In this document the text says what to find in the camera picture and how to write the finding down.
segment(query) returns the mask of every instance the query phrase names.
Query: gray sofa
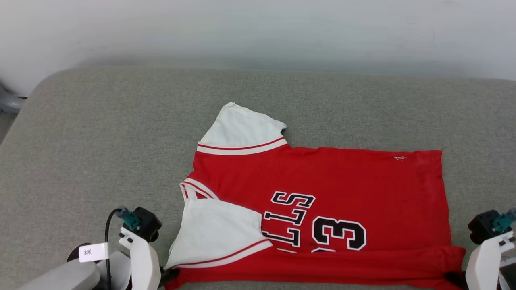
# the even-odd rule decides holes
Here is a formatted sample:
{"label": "gray sofa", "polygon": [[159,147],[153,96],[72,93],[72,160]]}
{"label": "gray sofa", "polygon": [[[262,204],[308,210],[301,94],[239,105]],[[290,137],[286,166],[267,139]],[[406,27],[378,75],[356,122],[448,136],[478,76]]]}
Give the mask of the gray sofa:
{"label": "gray sofa", "polygon": [[[16,288],[61,265],[79,244],[103,242],[107,215],[119,205],[143,206],[161,219],[153,247],[164,265],[181,224],[178,184],[192,170],[197,141],[229,101],[286,123],[293,146],[442,149],[453,241],[467,255],[475,248],[467,223],[516,205],[513,81],[76,69],[39,84],[0,146],[0,287]],[[120,225],[111,223],[118,249]],[[315,287],[387,288],[244,281],[184,289]]]}

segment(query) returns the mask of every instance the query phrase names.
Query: white label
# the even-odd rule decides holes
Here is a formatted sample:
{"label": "white label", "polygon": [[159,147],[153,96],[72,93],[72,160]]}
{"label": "white label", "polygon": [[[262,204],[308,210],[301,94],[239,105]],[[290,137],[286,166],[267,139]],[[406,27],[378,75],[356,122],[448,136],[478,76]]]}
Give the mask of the white label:
{"label": "white label", "polygon": [[107,243],[79,247],[79,262],[105,260],[109,258]]}

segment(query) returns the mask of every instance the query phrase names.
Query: cable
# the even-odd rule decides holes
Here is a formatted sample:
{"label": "cable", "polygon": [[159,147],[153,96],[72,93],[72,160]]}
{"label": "cable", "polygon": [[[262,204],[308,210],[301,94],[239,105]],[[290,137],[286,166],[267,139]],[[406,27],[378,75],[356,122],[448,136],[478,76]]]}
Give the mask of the cable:
{"label": "cable", "polygon": [[[120,212],[120,211],[122,211],[122,210],[119,208],[113,210],[109,214],[109,217],[107,218],[106,231],[104,232],[104,239],[105,239],[106,243],[109,242],[109,223],[111,222],[111,218],[113,217],[113,215],[115,213]],[[106,269],[107,269],[107,290],[111,290],[111,266],[109,264],[109,257],[106,259]]]}

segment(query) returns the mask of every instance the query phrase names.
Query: basketball jersey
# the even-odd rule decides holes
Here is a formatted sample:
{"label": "basketball jersey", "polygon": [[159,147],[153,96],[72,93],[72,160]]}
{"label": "basketball jersey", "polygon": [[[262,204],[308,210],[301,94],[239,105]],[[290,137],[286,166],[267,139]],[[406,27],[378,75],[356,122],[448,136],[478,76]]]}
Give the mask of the basketball jersey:
{"label": "basketball jersey", "polygon": [[461,271],[465,250],[452,246],[441,151],[292,148],[284,129],[222,108],[180,184],[165,268],[181,271],[167,290],[221,280],[456,288],[444,276]]}

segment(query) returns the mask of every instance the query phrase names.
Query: white trim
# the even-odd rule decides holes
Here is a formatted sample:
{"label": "white trim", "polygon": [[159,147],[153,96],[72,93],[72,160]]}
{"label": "white trim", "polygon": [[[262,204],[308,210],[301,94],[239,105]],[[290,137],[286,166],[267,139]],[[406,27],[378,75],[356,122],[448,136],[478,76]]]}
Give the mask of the white trim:
{"label": "white trim", "polygon": [[193,185],[197,186],[200,190],[203,190],[205,191],[206,193],[202,192],[202,191],[197,191],[198,193],[204,195],[206,198],[214,198],[214,199],[219,199],[219,197],[213,192],[211,191],[209,188],[207,188],[204,184],[198,182],[197,180],[194,180],[194,179],[191,179],[191,178],[187,178],[185,179],[185,181],[183,181],[181,184],[184,185],[184,186],[188,186],[188,187],[191,187],[189,186],[189,184],[185,183],[185,182],[189,182],[189,183],[192,183]]}
{"label": "white trim", "polygon": [[327,249],[327,248],[321,248],[321,247],[319,247],[319,248],[315,248],[315,249],[313,249],[313,250],[312,250],[312,251],[310,251],[310,252],[311,252],[311,253],[315,253],[315,252],[317,252],[318,250],[323,250],[323,251],[325,251],[325,252],[336,252],[336,251],[335,251],[335,250],[333,250],[333,249]]}
{"label": "white trim", "polygon": [[281,249],[281,248],[276,248],[278,251],[283,251],[283,252],[287,252],[287,253],[297,253],[296,251],[290,251],[290,250],[285,250],[285,249]]}
{"label": "white trim", "polygon": [[214,262],[206,262],[206,263],[198,263],[198,264],[191,264],[191,265],[176,265],[176,266],[173,266],[171,268],[211,268],[211,267],[217,267],[217,266],[222,266],[222,265],[226,265],[226,264],[230,264],[230,263],[233,263],[233,262],[236,262],[240,259],[243,259],[249,255],[252,255],[256,252],[259,252],[259,251],[262,251],[262,250],[265,250],[269,247],[272,247],[272,243],[268,240],[263,240],[262,243],[259,243],[249,249],[246,249],[236,255],[232,255],[232,256],[229,256],[225,259],[221,259],[221,260],[218,260],[218,261],[214,261]]}
{"label": "white trim", "polygon": [[279,146],[288,144],[287,140],[284,138],[263,146],[258,146],[255,148],[248,148],[248,149],[238,149],[238,148],[232,148],[230,150],[228,149],[214,149],[214,148],[208,148],[203,146],[197,146],[197,151],[207,154],[214,154],[214,155],[249,155],[249,154],[255,154],[255,153],[261,153],[265,151],[272,150],[274,148],[277,148]]}

